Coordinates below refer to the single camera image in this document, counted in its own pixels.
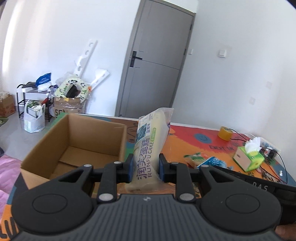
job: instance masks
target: light switch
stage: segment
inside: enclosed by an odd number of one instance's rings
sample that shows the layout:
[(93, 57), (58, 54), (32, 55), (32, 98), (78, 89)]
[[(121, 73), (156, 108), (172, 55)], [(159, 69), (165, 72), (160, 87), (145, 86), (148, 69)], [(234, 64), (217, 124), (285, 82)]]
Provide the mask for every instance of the light switch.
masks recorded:
[(226, 49), (220, 49), (219, 57), (226, 58), (226, 53), (227, 53)]

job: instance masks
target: wire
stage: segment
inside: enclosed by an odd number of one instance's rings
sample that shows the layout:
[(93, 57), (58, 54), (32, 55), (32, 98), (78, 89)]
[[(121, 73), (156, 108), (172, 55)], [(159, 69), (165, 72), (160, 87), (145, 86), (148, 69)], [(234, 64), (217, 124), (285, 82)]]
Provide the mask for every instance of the wire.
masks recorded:
[(270, 169), (272, 170), (272, 172), (275, 174), (275, 176), (276, 177), (278, 177), (278, 175), (276, 174), (276, 172), (273, 170), (273, 168), (271, 168), (271, 166), (269, 165), (269, 163), (267, 163), (267, 165), (270, 167)]
[(234, 140), (234, 141), (244, 141), (244, 142), (246, 142), (246, 140), (241, 140), (241, 139), (231, 139), (231, 140)]
[(244, 138), (246, 141), (247, 141), (247, 139), (245, 138), (245, 137), (243, 137), (240, 133), (238, 133), (236, 130), (234, 130), (234, 129), (230, 129), (230, 128), (228, 128), (229, 130), (232, 130), (232, 131), (234, 131), (234, 132), (236, 132), (237, 134), (239, 134), (242, 138)]
[(284, 182), (283, 180), (279, 179), (278, 177), (275, 177), (274, 175), (270, 174), (268, 171), (266, 171), (263, 167), (261, 167), (266, 173), (268, 173), (269, 175), (271, 175), (273, 178), (277, 179), (278, 181), (282, 181), (283, 183), (287, 184), (286, 182)]
[(266, 148), (266, 147), (263, 147), (262, 149), (272, 150), (272, 151), (274, 151), (276, 154), (279, 155), (279, 157), (281, 158), (281, 161), (282, 161), (282, 163), (283, 163), (283, 165), (284, 165), (285, 172), (286, 172), (286, 184), (288, 184), (288, 174), (287, 174), (287, 169), (286, 169), (285, 163), (284, 163), (284, 161), (283, 161), (281, 155), (280, 155), (276, 150), (274, 150), (274, 149), (270, 149), (270, 148)]
[[(265, 157), (265, 163), (269, 166), (269, 168), (272, 170), (272, 172), (275, 174), (276, 177), (278, 177), (278, 175), (275, 173), (275, 171), (273, 170), (273, 168), (270, 166), (270, 164), (267, 161), (272, 161), (270, 160), (268, 157)], [(283, 183), (287, 184), (285, 181), (283, 181), (280, 177), (278, 177), (277, 179), (280, 179), (280, 181), (282, 181)]]

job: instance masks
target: open cardboard box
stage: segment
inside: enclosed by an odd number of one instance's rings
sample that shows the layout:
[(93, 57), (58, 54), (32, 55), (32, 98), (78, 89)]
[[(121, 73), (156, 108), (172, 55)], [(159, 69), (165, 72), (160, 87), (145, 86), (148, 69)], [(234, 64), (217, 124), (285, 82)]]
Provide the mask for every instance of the open cardboard box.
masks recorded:
[(61, 118), (37, 143), (21, 165), (29, 189), (84, 164), (103, 168), (124, 162), (126, 125), (78, 114)]

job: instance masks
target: green tissue box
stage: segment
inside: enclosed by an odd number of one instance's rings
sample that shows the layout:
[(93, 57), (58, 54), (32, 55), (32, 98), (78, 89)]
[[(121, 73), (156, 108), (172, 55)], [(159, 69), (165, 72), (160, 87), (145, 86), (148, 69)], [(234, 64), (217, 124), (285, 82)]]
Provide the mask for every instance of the green tissue box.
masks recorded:
[(262, 164), (262, 162), (264, 162), (264, 159), (264, 156), (258, 151), (246, 153), (244, 146), (238, 147), (236, 153), (233, 156), (233, 160), (245, 172), (257, 169)]

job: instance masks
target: panda print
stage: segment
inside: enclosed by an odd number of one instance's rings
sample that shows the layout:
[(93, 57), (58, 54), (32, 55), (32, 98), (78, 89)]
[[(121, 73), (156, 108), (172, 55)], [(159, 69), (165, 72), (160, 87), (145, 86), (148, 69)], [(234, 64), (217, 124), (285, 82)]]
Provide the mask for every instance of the panda print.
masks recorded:
[(68, 83), (72, 84), (72, 85), (75, 85), (77, 83), (77, 80), (69, 80)]

